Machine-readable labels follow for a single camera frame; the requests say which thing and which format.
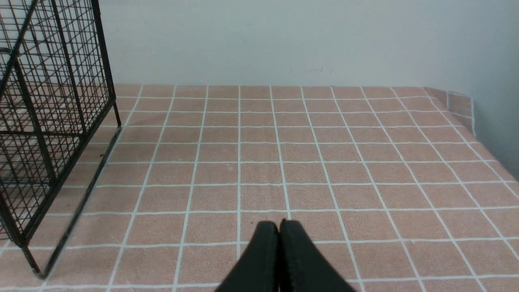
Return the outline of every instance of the white grid line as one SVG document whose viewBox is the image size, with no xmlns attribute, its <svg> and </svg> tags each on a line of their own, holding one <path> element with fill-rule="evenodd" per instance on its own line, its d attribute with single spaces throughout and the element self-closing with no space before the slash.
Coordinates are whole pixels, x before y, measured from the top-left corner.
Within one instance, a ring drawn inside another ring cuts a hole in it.
<svg viewBox="0 0 519 292">
<path fill-rule="evenodd" d="M 135 111 L 136 113 L 167 113 L 167 111 Z M 171 111 L 172 113 L 203 113 L 201 111 Z M 299 111 L 275 111 L 276 113 L 278 114 L 305 114 L 306 112 L 299 112 Z M 313 111 L 308 111 L 309 114 L 338 114 L 338 113 L 344 113 L 344 114 L 372 114 L 372 113 L 381 113 L 381 114 L 385 114 L 385 113 L 405 113 L 405 112 L 417 112 L 417 113 L 436 113 L 438 111 L 424 111 L 424 110 L 399 110 L 399 111 L 375 111 L 375 112 L 368 112 L 368 111 L 355 111 L 355 112 L 345 112 L 345 111 L 341 111 L 340 108 L 338 109 L 338 111 L 333 111 L 333 112 L 329 112 L 329 111 L 316 111 L 316 112 L 313 112 Z M 270 111 L 268 112 L 265 112 L 265 111 L 242 111 L 242 112 L 239 112 L 239 111 L 207 111 L 207 113 L 211 113 L 211 114 L 269 114 L 271 113 Z M 464 116 L 464 115 L 461 115 L 461 114 L 457 114 L 459 116 L 463 116 L 463 117 L 467 117 L 467 118 L 470 118 L 468 116 Z"/>
<path fill-rule="evenodd" d="M 398 99 L 398 101 L 400 102 L 400 104 L 401 104 L 402 106 L 405 107 L 405 105 L 403 104 L 402 101 L 400 101 L 400 99 Z M 416 121 L 414 120 L 414 117 L 413 117 L 410 113 L 409 113 L 408 115 L 411 117 L 411 120 L 413 121 L 413 123 L 414 123 L 416 126 L 418 126 L 418 124 L 417 124 Z M 384 133 L 386 134 L 386 136 L 388 137 L 389 141 L 392 142 L 393 140 L 391 139 L 391 137 L 389 136 L 389 134 L 387 133 L 387 131 L 386 131 L 385 128 L 383 128 L 383 131 L 384 131 Z M 427 138 L 427 137 L 425 136 L 424 132 L 422 132 L 422 131 L 420 130 L 420 133 L 422 134 L 422 136 L 425 137 L 425 139 L 427 139 L 427 141 L 429 141 L 429 138 Z M 401 160 L 404 160 L 404 157 L 402 156 L 402 153 L 400 152 L 400 150 L 398 149 L 398 147 L 397 147 L 396 145 L 393 145 L 393 147 L 394 147 L 395 151 L 398 153 L 400 159 L 401 159 Z M 434 205 L 432 204 L 432 202 L 431 202 L 431 200 L 429 199 L 429 197 L 428 197 L 427 193 L 425 192 L 425 190 L 424 190 L 424 189 L 422 188 L 422 186 L 420 185 L 418 179 L 417 179 L 416 176 L 415 176 L 415 173 L 413 172 L 413 170 L 411 169 L 411 167 L 409 167 L 409 164 L 408 164 L 406 161 L 404 161 L 404 164 L 405 164 L 405 167 L 407 168 L 407 170 L 409 171 L 409 173 L 411 174 L 411 177 L 413 177 L 413 180 L 414 180 L 415 183 L 418 185 L 418 188 L 420 189 L 420 192 L 423 194 L 423 196 L 424 196 L 425 199 L 427 200 L 427 203 L 429 203 L 429 205 L 430 205 L 431 207 L 434 208 Z M 434 214 L 436 215 L 436 217 L 438 218 L 440 224 L 441 224 L 441 225 L 443 226 L 443 228 L 445 229 L 445 232 L 447 233 L 447 235 L 449 236 L 449 238 L 452 240 L 454 246 L 456 247 L 456 249 L 458 250 L 459 254 L 461 255 L 463 261 L 464 261 L 465 264 L 467 265 L 467 267 L 468 267 L 470 273 L 471 273 L 473 276 L 476 276 L 476 272 L 474 272 L 474 269 L 473 269 L 472 266 L 470 265 L 469 260 L 466 258 L 465 254 L 463 253 L 463 251 L 461 250 L 461 248 L 459 247 L 459 245 L 454 241 L 454 238 L 453 238 L 453 236 L 452 236 L 450 230 L 448 229 L 447 225 L 446 225 L 445 222 L 443 221 L 443 219 L 442 219 L 442 217 L 440 216 L 440 214 L 439 214 L 436 210 L 433 210 L 433 212 L 434 212 Z M 480 288 L 482 289 L 482 291 L 486 292 L 486 289 L 485 289 L 485 287 L 483 286 L 483 283 L 481 283 L 481 281 L 479 281 L 479 280 L 477 280 L 477 283 L 478 283 L 478 285 L 480 286 Z"/>
<path fill-rule="evenodd" d="M 361 164 L 361 162 L 359 161 L 347 161 L 347 160 L 344 160 L 344 161 L 327 161 L 327 160 L 324 160 L 326 163 L 329 163 L 329 164 Z M 498 162 L 496 160 L 456 160 L 456 161 L 445 161 L 445 163 L 469 163 L 469 162 Z M 409 163 L 413 163 L 413 164 L 433 164 L 433 163 L 437 163 L 437 164 L 441 164 L 441 163 L 444 163 L 443 161 L 407 161 Z M 238 164 L 238 165 L 242 165 L 242 164 L 277 164 L 279 163 L 279 161 L 240 161 L 238 162 L 237 160 L 236 161 L 199 161 L 199 164 Z M 294 164 L 315 164 L 315 163 L 320 163 L 320 161 L 284 161 L 283 162 L 284 164 L 290 164 L 290 163 L 294 163 Z M 404 161 L 366 161 L 366 163 L 384 163 L 384 164 L 388 164 L 388 163 L 391 163 L 391 164 L 402 164 L 404 163 Z M 78 163 L 78 164 L 83 164 L 83 165 L 88 165 L 88 164 L 91 164 L 91 165 L 95 165 L 97 164 L 96 162 L 82 162 L 82 163 Z M 190 161 L 154 161 L 154 162 L 151 162 L 151 161 L 132 161 L 132 162 L 109 162 L 107 163 L 108 165 L 121 165 L 121 164 L 194 164 L 194 162 L 190 162 Z"/>
<path fill-rule="evenodd" d="M 519 236 L 516 237 L 504 237 L 505 240 L 519 240 Z M 312 241 L 316 245 L 322 244 L 371 244 L 371 243 L 400 243 L 400 242 L 435 242 L 435 243 L 447 243 L 447 242 L 468 242 L 468 241 L 503 241 L 501 237 L 465 237 L 465 238 L 403 238 L 403 239 L 389 239 L 389 240 L 333 240 L 333 241 Z M 248 241 L 231 241 L 231 242 L 210 242 L 210 243 L 184 243 L 183 246 L 226 246 L 226 245 L 237 245 L 237 244 L 248 244 Z M 143 244 L 143 245 L 122 245 L 116 243 L 106 244 L 92 244 L 92 245 L 74 245 L 67 246 L 66 250 L 71 249 L 87 249 L 87 248 L 99 248 L 99 247 L 124 247 L 128 248 L 157 248 L 157 247 L 180 247 L 180 243 L 163 243 L 163 244 Z M 3 248 L 3 250 L 19 250 L 20 248 L 15 245 L 9 245 Z M 31 250 L 54 250 L 53 246 L 31 246 Z"/>
<path fill-rule="evenodd" d="M 122 97 L 117 97 L 117 98 L 120 98 L 120 99 L 135 99 L 135 97 L 132 97 L 132 96 L 122 96 Z M 169 97 L 142 97 L 142 99 L 155 99 L 155 100 L 164 100 L 164 99 L 167 99 Z M 174 97 L 175 99 L 179 99 L 179 100 L 184 100 L 184 99 L 191 99 L 191 100 L 203 100 L 204 98 L 203 97 L 180 97 L 180 96 L 175 96 Z M 336 98 L 337 100 L 366 100 L 366 99 L 369 99 L 369 100 L 388 100 L 388 99 L 395 99 L 396 97 L 380 97 L 380 98 Z M 416 95 L 416 96 L 407 96 L 407 97 L 401 97 L 402 99 L 416 99 L 416 98 L 423 98 L 423 99 L 427 99 L 428 96 L 423 96 L 423 95 Z M 220 98 L 220 97 L 209 97 L 208 100 L 237 100 L 237 98 Z M 268 98 L 243 98 L 243 100 L 263 100 L 263 101 L 266 101 L 268 100 Z M 301 97 L 297 97 L 297 98 L 274 98 L 274 101 L 283 101 L 283 100 L 301 100 Z M 307 98 L 306 100 L 318 100 L 318 101 L 323 101 L 323 100 L 332 100 L 331 98 Z"/>
<path fill-rule="evenodd" d="M 281 169 L 281 182 L 282 182 L 281 185 L 283 186 L 283 195 L 285 196 L 286 218 L 287 218 L 287 220 L 292 220 L 292 212 L 290 210 L 290 202 L 289 202 L 289 193 L 288 193 L 288 190 L 286 187 L 285 167 L 283 165 L 283 157 L 281 156 L 281 143 L 279 141 L 279 133 L 278 133 L 277 120 L 276 120 L 276 111 L 274 110 L 274 99 L 272 97 L 272 86 L 269 86 L 268 90 L 269 90 L 269 94 L 270 94 L 270 106 L 272 107 L 272 121 L 274 123 L 274 132 L 276 132 L 276 145 L 278 147 L 279 167 Z"/>
<path fill-rule="evenodd" d="M 498 207 L 445 207 L 445 208 L 366 208 L 366 209 L 353 209 L 353 208 L 339 208 L 339 211 L 348 212 L 370 212 L 370 211 L 461 211 L 461 210 L 503 210 L 503 209 L 519 209 L 517 206 L 498 206 Z M 336 209 L 291 209 L 291 212 L 334 212 Z M 186 214 L 187 211 L 157 211 L 157 212 L 137 212 L 137 215 L 170 215 L 170 214 Z M 190 214 L 235 214 L 237 210 L 191 210 Z M 258 209 L 258 210 L 240 210 L 241 213 L 269 213 L 269 212 L 286 212 L 285 209 Z M 95 216 L 95 215 L 131 215 L 132 212 L 112 212 L 112 211 L 101 211 L 101 212 L 85 212 L 84 216 Z M 50 217 L 67 217 L 71 216 L 70 213 L 48 213 Z"/>
<path fill-rule="evenodd" d="M 238 86 L 238 129 L 241 128 L 241 86 Z M 241 131 L 238 131 L 238 178 L 236 181 L 237 187 L 237 198 L 236 198 L 236 260 L 240 259 L 241 246 L 239 241 L 241 240 Z"/>
<path fill-rule="evenodd" d="M 508 183 L 517 183 L 513 180 L 505 181 Z M 502 181 L 499 180 L 489 180 L 489 181 L 466 181 L 464 183 L 459 182 L 422 182 L 420 184 L 422 185 L 462 185 L 462 184 L 487 184 L 487 183 L 502 183 Z M 287 185 L 327 185 L 326 183 L 320 183 L 320 182 L 311 182 L 311 183 L 304 183 L 304 182 L 287 182 Z M 195 187 L 224 187 L 224 186 L 230 186 L 230 185 L 237 185 L 236 183 L 197 183 L 195 184 Z M 271 186 L 280 186 L 283 185 L 282 183 L 242 183 L 241 185 L 271 185 Z M 348 182 L 337 182 L 337 183 L 331 183 L 331 185 L 372 185 L 371 183 L 367 182 L 359 182 L 359 183 L 348 183 Z M 376 185 L 416 185 L 413 182 L 381 182 L 376 183 Z M 141 184 L 102 184 L 96 186 L 96 188 L 140 188 L 143 185 Z M 190 187 L 191 184 L 148 184 L 145 186 L 145 188 L 154 188 L 154 187 Z M 81 189 L 86 188 L 84 185 L 68 185 L 63 187 L 64 189 Z"/>
<path fill-rule="evenodd" d="M 470 144 L 480 144 L 479 142 L 467 142 L 467 143 L 470 143 Z M 102 145 L 108 145 L 108 143 L 105 143 L 105 142 L 91 142 L 90 144 L 102 144 Z M 121 145 L 121 144 L 131 144 L 131 145 L 140 145 L 140 144 L 147 144 L 147 145 L 155 145 L 155 144 L 160 144 L 160 145 L 164 145 L 164 144 L 167 144 L 167 145 L 197 145 L 198 143 L 196 142 L 119 142 L 118 145 Z M 206 144 L 228 144 L 228 145 L 237 145 L 238 143 L 236 142 L 202 142 L 201 143 L 202 145 L 206 145 Z M 276 144 L 276 142 L 247 142 L 247 141 L 242 141 L 241 144 Z M 309 143 L 309 142 L 280 142 L 280 144 L 314 144 L 314 143 Z M 319 142 L 319 145 L 327 145 L 327 144 L 351 144 L 353 145 L 354 143 L 352 142 Z M 356 144 L 358 145 L 362 145 L 362 144 L 387 144 L 387 145 L 390 145 L 391 143 L 389 142 L 357 142 Z M 395 142 L 394 144 L 396 145 L 405 145 L 405 144 L 428 144 L 427 142 Z M 465 145 L 466 143 L 465 142 L 435 142 L 434 144 L 462 144 L 462 145 Z"/>
<path fill-rule="evenodd" d="M 309 128 L 309 126 L 277 126 L 278 128 Z M 366 129 L 381 129 L 382 127 L 384 128 L 416 128 L 415 126 L 348 126 L 352 129 L 355 129 L 355 128 L 366 128 Z M 102 126 L 102 128 L 115 128 L 114 126 Z M 200 128 L 200 126 L 160 126 L 160 125 L 146 125 L 146 126 L 141 126 L 141 125 L 135 125 L 135 126 L 127 126 L 127 128 Z M 238 126 L 205 126 L 204 125 L 204 128 L 234 128 L 234 129 L 238 129 Z M 253 129 L 258 129 L 258 128 L 271 128 L 273 129 L 274 126 L 242 126 L 241 127 L 242 129 L 246 129 L 246 128 L 253 128 Z M 322 128 L 344 128 L 344 126 L 314 126 L 315 129 L 322 129 Z M 420 126 L 420 128 L 449 128 L 449 126 Z"/>
<path fill-rule="evenodd" d="M 185 243 L 185 240 L 186 240 L 187 224 L 188 224 L 188 221 L 189 221 L 189 212 L 190 212 L 190 209 L 191 209 L 191 202 L 192 202 L 192 199 L 193 199 L 193 189 L 194 189 L 194 185 L 195 185 L 196 170 L 197 170 L 197 166 L 198 166 L 198 157 L 200 157 L 200 146 L 201 146 L 201 142 L 202 142 L 204 121 L 206 119 L 206 110 L 207 110 L 208 96 L 209 96 L 209 86 L 206 87 L 206 99 L 205 99 L 205 102 L 204 102 L 204 109 L 203 109 L 204 113 L 202 115 L 202 124 L 200 126 L 200 134 L 199 134 L 199 137 L 198 137 L 198 145 L 197 145 L 196 155 L 195 155 L 195 165 L 193 166 L 193 174 L 192 174 L 192 177 L 191 177 L 191 186 L 189 188 L 189 197 L 187 199 L 186 215 L 184 217 L 184 226 L 182 227 L 182 237 L 180 239 L 179 254 L 178 254 L 177 259 L 176 259 L 175 277 L 173 279 L 172 292 L 176 291 L 176 288 L 178 287 L 178 283 L 179 283 L 180 264 L 181 264 L 181 261 L 182 261 L 182 253 L 184 251 L 184 243 Z"/>
<path fill-rule="evenodd" d="M 319 144 L 317 142 L 316 132 L 312 128 L 312 121 L 310 120 L 310 115 L 308 114 L 308 108 L 307 108 L 307 105 L 306 105 L 305 94 L 303 92 L 303 88 L 300 87 L 300 90 L 301 90 L 301 98 L 303 100 L 303 105 L 305 106 L 305 110 L 307 111 L 308 123 L 310 124 L 310 128 L 312 130 L 313 140 L 314 140 L 314 142 L 316 144 L 317 152 L 319 153 L 319 159 L 321 160 L 321 166 L 323 168 L 324 175 L 325 175 L 325 178 L 326 178 L 326 182 L 328 184 L 328 189 L 329 189 L 330 194 L 332 196 L 333 205 L 335 206 L 335 212 L 336 212 L 337 217 L 338 217 L 337 219 L 339 220 L 340 228 L 342 229 L 344 239 L 346 240 L 346 245 L 348 246 L 348 252 L 350 253 L 351 262 L 353 264 L 353 268 L 355 269 L 355 275 L 357 276 L 357 279 L 359 281 L 361 292 L 365 292 L 364 284 L 362 282 L 362 277 L 360 275 L 359 267 L 357 265 L 357 260 L 355 259 L 355 254 L 353 253 L 353 248 L 351 246 L 350 239 L 348 237 L 348 232 L 346 231 L 346 227 L 344 225 L 344 220 L 343 220 L 342 214 L 339 211 L 339 204 L 337 203 L 337 198 L 335 197 L 335 193 L 333 191 L 333 187 L 330 184 L 331 183 L 330 182 L 330 177 L 328 175 L 328 170 L 326 168 L 326 164 L 324 163 L 324 160 L 323 160 L 323 156 L 322 156 L 322 153 L 321 153 L 321 148 L 319 147 Z"/>
<path fill-rule="evenodd" d="M 175 91 L 176 91 L 176 86 L 173 89 L 173 96 L 175 94 Z M 171 108 L 173 107 L 174 100 L 175 100 L 174 98 L 171 98 L 171 102 L 170 102 L 168 110 L 171 110 Z M 168 117 L 169 117 L 169 113 L 166 114 L 166 119 L 164 120 L 164 125 L 166 125 L 166 123 L 168 121 Z M 159 141 L 160 141 L 160 139 L 162 139 L 162 135 L 163 134 L 164 134 L 164 128 L 160 131 Z M 159 144 L 157 144 L 155 146 L 155 149 L 153 150 L 152 162 L 155 160 L 155 157 L 157 156 L 158 148 L 159 148 Z M 152 172 L 152 167 L 153 167 L 153 165 L 150 164 L 148 169 L 147 169 L 147 171 L 146 171 L 146 175 L 144 177 L 144 182 L 143 182 L 141 190 L 139 192 L 139 197 L 137 198 L 137 202 L 135 203 L 135 208 L 133 209 L 133 212 L 132 212 L 132 215 L 131 215 L 128 227 L 126 228 L 125 237 L 122 240 L 122 246 L 121 246 L 121 248 L 119 250 L 119 253 L 117 254 L 117 259 L 115 261 L 115 265 L 114 265 L 114 268 L 112 270 L 112 275 L 110 276 L 110 281 L 108 282 L 108 288 L 106 289 L 107 292 L 110 292 L 110 286 L 113 285 L 115 276 L 117 275 L 117 269 L 119 268 L 119 264 L 121 262 L 122 255 L 124 253 L 126 242 L 128 241 L 128 237 L 130 236 L 130 232 L 131 232 L 131 229 L 133 227 L 133 222 L 135 221 L 136 213 L 139 210 L 139 205 L 141 203 L 141 199 L 142 199 L 142 196 L 143 196 L 144 190 L 145 190 L 144 186 L 146 186 L 147 183 L 148 183 L 148 178 L 149 178 L 150 173 Z"/>
</svg>

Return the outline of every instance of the black wire mesh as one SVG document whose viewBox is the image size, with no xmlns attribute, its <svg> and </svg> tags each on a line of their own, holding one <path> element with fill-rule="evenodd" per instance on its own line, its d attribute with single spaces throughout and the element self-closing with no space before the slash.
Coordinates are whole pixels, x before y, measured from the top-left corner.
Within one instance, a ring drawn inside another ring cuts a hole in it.
<svg viewBox="0 0 519 292">
<path fill-rule="evenodd" d="M 91 0 L 0 0 L 0 200 L 22 237 L 115 99 L 94 13 Z"/>
</svg>

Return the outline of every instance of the cage leg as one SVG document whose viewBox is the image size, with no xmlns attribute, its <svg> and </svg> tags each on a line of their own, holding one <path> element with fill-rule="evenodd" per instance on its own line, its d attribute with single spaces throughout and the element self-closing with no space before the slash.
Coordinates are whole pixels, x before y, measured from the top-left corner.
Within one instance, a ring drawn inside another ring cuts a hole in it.
<svg viewBox="0 0 519 292">
<path fill-rule="evenodd" d="M 114 102 L 114 112 L 115 112 L 115 119 L 117 120 L 117 128 L 120 128 L 121 123 L 121 117 L 119 116 L 119 110 L 117 110 L 117 102 Z"/>
<path fill-rule="evenodd" d="M 32 253 L 31 253 L 31 250 L 29 249 L 29 247 L 28 246 L 22 246 L 21 249 L 22 249 L 23 255 L 27 259 L 27 262 L 31 266 L 31 269 L 33 270 L 33 272 L 36 275 L 40 276 L 42 271 L 40 270 L 40 268 L 38 266 L 38 263 L 34 259 Z"/>
</svg>

